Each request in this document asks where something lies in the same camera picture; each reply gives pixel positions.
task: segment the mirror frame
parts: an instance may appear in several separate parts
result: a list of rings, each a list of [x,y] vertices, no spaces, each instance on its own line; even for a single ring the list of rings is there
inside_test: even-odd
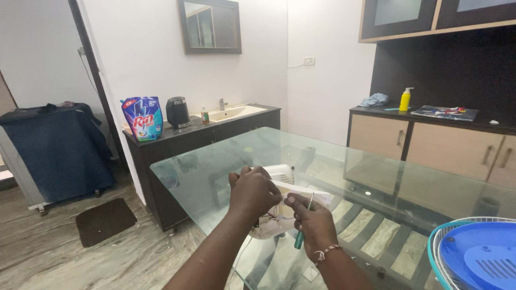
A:
[[[225,6],[235,9],[236,48],[191,47],[188,27],[186,24],[185,2]],[[178,12],[185,54],[242,54],[242,44],[240,40],[240,13],[238,11],[238,2],[229,0],[178,0]]]

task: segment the doormat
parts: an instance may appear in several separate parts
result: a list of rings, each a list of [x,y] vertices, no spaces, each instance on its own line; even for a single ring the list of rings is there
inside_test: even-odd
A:
[[[89,248],[134,226],[137,222],[123,198],[80,213],[76,218],[80,242]]]

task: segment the black countertop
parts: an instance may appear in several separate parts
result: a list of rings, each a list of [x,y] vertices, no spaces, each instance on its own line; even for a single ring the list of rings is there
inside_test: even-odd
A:
[[[248,105],[248,106],[263,108],[263,109],[266,109],[266,110],[265,111],[256,112],[256,113],[253,113],[253,114],[248,114],[248,115],[245,115],[245,116],[242,116],[242,117],[237,117],[237,118],[225,120],[225,121],[210,122],[209,124],[203,124],[202,123],[202,119],[200,117],[190,116],[191,125],[188,126],[188,127],[178,128],[178,129],[173,128],[172,125],[170,125],[170,123],[167,121],[166,116],[163,116],[163,132],[155,140],[137,141],[133,134],[128,133],[125,130],[123,132],[128,137],[128,139],[130,139],[134,144],[136,144],[136,146],[148,146],[148,145],[154,144],[156,142],[163,141],[163,140],[168,139],[168,138],[173,138],[173,137],[176,137],[176,136],[179,136],[179,135],[188,134],[188,133],[195,132],[195,131],[202,130],[202,129],[206,129],[206,128],[209,128],[209,127],[216,127],[216,126],[219,126],[219,125],[222,125],[222,124],[226,124],[226,123],[234,122],[234,121],[237,121],[237,120],[241,120],[241,119],[247,118],[249,116],[258,115],[258,114],[262,114],[262,113],[269,112],[269,111],[281,110],[281,108],[270,107],[270,106],[265,106],[265,105],[258,105],[258,104],[253,104],[253,105]]]
[[[371,115],[371,116],[376,115],[378,117],[384,117],[384,118],[392,118],[392,119],[407,120],[407,121],[417,121],[417,122],[430,123],[430,124],[436,124],[436,125],[441,125],[441,126],[459,127],[459,128],[466,128],[466,129],[477,130],[477,131],[516,135],[516,124],[510,123],[505,120],[497,119],[496,117],[487,116],[485,114],[482,114],[482,111],[480,111],[477,114],[477,116],[475,117],[475,120],[473,122],[467,122],[467,121],[456,121],[456,120],[446,120],[446,119],[439,119],[439,118],[415,116],[415,115],[410,114],[410,112],[419,109],[421,106],[410,105],[411,108],[408,111],[399,111],[399,110],[386,111],[385,110],[388,108],[397,108],[397,107],[399,107],[399,106],[389,105],[389,104],[384,105],[384,106],[379,106],[379,107],[355,107],[355,108],[351,108],[350,112],[352,112],[353,114],[360,114],[360,115]],[[493,119],[498,121],[499,124],[498,125],[489,124],[489,121],[491,121]]]

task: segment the small bottle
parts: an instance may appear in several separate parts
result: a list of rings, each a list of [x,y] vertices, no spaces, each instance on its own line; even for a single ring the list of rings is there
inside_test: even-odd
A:
[[[413,88],[406,88],[405,92],[401,95],[401,102],[399,103],[400,111],[406,111],[409,109],[410,89],[413,89]]]
[[[201,118],[202,118],[203,124],[209,124],[209,116],[208,116],[208,112],[206,112],[205,106],[202,106]]]

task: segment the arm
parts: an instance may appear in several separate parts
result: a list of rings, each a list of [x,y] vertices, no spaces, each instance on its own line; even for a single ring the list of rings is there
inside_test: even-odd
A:
[[[231,265],[253,224],[282,200],[279,189],[260,166],[253,170],[245,166],[240,175],[231,172],[229,181],[228,213],[164,290],[224,289]]]
[[[293,193],[289,193],[285,199],[285,204],[292,207],[295,212],[295,227],[298,231],[304,232],[304,249],[307,256],[316,263],[318,254],[314,255],[314,252],[338,245],[338,240],[331,212],[317,202],[312,202],[309,211],[309,202],[309,199]],[[342,249],[332,249],[325,257],[317,268],[329,290],[373,289],[364,273]]]

